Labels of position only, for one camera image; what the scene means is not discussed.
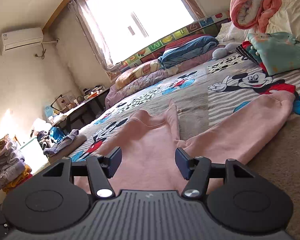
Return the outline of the pink sweatshirt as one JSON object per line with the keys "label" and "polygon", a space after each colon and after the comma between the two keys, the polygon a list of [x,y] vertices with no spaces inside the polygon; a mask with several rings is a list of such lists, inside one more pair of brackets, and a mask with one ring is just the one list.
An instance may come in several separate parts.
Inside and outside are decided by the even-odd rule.
{"label": "pink sweatshirt", "polygon": [[204,156],[213,163],[227,159],[248,163],[278,133],[293,108],[293,93],[281,90],[263,94],[220,123],[188,140],[181,140],[177,107],[171,102],[157,116],[134,112],[116,122],[114,131],[100,137],[88,150],[77,150],[73,161],[106,155],[119,146],[122,161],[110,184],[120,190],[177,190],[186,181],[175,163],[175,150],[183,148],[191,157]]}

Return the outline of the folded beige and purple clothes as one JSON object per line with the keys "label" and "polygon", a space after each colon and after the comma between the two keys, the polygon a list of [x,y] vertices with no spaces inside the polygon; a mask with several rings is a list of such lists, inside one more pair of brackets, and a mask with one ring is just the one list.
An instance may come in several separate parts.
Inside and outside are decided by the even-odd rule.
{"label": "folded beige and purple clothes", "polygon": [[43,154],[48,158],[51,158],[55,154],[59,153],[61,150],[72,145],[78,148],[87,140],[84,134],[81,134],[78,129],[73,129],[68,135],[66,135],[60,142],[57,142],[50,148],[43,150]]}

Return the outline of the stacked folded clothes pile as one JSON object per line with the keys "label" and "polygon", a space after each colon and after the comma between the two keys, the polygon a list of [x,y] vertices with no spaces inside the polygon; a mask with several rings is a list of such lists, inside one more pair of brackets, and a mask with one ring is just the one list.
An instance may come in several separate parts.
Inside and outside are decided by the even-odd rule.
{"label": "stacked folded clothes pile", "polygon": [[0,139],[0,190],[8,194],[32,177],[17,140],[5,135]]}

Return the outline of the dark side desk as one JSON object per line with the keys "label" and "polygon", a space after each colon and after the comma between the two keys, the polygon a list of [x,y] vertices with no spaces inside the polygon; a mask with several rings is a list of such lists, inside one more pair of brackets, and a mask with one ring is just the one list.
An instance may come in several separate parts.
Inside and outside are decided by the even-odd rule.
{"label": "dark side desk", "polygon": [[64,133],[68,134],[72,129],[81,129],[89,122],[94,121],[105,111],[105,97],[109,93],[109,88],[101,93],[83,101],[80,105],[62,114],[52,127],[59,127]]}

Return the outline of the purple floral quilt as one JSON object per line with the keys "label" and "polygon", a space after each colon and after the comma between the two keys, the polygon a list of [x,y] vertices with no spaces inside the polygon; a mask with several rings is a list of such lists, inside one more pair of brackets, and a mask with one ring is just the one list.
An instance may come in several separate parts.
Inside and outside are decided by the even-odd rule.
{"label": "purple floral quilt", "polygon": [[116,103],[122,99],[144,89],[152,86],[168,77],[179,74],[193,67],[196,67],[202,63],[205,63],[212,59],[212,53],[215,49],[211,49],[203,55],[194,57],[192,59],[186,60],[168,69],[159,69],[156,72],[142,76],[130,84],[123,87],[121,90],[117,90],[115,84],[110,87],[110,91],[105,99],[106,109],[113,107]]}

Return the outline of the yellow patterned pillow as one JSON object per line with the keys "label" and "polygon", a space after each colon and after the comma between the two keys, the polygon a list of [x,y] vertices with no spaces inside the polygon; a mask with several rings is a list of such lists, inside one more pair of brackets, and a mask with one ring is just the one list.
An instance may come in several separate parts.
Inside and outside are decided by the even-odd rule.
{"label": "yellow patterned pillow", "polygon": [[115,81],[115,87],[117,90],[121,90],[126,85],[130,84],[134,80],[156,72],[161,68],[161,63],[158,59],[154,59],[145,62],[137,67],[129,69],[122,73]]}

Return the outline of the grey plush toy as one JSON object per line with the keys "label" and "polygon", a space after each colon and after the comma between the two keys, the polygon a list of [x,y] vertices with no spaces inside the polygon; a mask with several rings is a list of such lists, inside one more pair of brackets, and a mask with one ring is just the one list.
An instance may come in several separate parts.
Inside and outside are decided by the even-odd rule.
{"label": "grey plush toy", "polygon": [[212,59],[213,60],[222,59],[228,56],[229,54],[234,53],[236,51],[236,48],[240,45],[241,43],[231,42],[222,48],[217,48],[212,53]]}

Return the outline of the blue folded quilt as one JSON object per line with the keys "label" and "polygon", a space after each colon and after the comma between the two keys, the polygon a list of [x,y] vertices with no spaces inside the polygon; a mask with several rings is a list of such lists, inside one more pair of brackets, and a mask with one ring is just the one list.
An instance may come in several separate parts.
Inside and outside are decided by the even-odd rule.
{"label": "blue folded quilt", "polygon": [[219,41],[212,36],[195,38],[182,46],[169,49],[163,53],[158,61],[163,69],[171,68],[179,63],[205,54],[219,45]]}

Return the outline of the colourful alphabet headboard mat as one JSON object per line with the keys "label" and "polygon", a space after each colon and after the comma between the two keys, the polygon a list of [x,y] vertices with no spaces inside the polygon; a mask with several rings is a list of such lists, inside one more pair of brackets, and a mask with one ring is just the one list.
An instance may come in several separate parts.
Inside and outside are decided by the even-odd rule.
{"label": "colourful alphabet headboard mat", "polygon": [[197,20],[153,42],[127,59],[121,61],[118,69],[121,73],[123,73],[124,71],[133,67],[137,67],[149,60],[157,59],[163,55],[168,44],[171,42],[176,42],[181,38],[199,34],[216,37],[221,29],[222,23],[230,21],[231,18],[229,11],[222,11]]}

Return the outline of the teal folded garment stack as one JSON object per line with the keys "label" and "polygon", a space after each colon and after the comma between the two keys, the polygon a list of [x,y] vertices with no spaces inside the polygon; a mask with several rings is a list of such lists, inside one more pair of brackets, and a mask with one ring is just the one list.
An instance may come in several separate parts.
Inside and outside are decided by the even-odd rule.
{"label": "teal folded garment stack", "polygon": [[250,33],[236,51],[270,76],[300,69],[300,41],[287,32]]}

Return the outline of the white air conditioner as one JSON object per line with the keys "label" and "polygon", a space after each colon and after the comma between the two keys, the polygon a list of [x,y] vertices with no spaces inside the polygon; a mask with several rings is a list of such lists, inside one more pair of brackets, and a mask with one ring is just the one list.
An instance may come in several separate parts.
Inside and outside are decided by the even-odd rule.
{"label": "white air conditioner", "polygon": [[0,37],[1,54],[4,55],[8,51],[40,45],[43,37],[40,27],[2,33]]}

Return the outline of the window curtain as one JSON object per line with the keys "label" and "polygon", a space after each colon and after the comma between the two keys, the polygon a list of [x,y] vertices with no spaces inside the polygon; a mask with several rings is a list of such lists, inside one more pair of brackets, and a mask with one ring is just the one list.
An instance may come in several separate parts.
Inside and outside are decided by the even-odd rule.
{"label": "window curtain", "polygon": [[111,58],[109,47],[87,2],[85,0],[69,0],[68,8],[74,13],[81,25],[98,63],[109,76],[110,80],[115,81],[121,75],[121,71]]}

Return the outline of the pink rolled comforter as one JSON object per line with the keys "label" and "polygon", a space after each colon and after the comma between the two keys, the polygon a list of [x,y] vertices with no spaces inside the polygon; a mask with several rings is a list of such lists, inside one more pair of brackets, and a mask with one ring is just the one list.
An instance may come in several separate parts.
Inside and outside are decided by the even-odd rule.
{"label": "pink rolled comforter", "polygon": [[279,10],[282,0],[231,0],[230,18],[238,29],[266,31],[269,19]]}

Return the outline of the cream white duvet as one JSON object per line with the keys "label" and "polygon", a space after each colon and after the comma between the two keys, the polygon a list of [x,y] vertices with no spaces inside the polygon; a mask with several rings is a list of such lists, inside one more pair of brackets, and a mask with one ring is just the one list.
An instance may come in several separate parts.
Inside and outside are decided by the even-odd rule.
{"label": "cream white duvet", "polygon": [[[282,0],[279,10],[269,19],[266,33],[285,31],[293,34],[300,41],[300,0]],[[242,42],[247,40],[249,33],[259,33],[253,27],[251,29],[238,29],[232,22],[223,23],[217,35],[221,45],[230,42]]]}

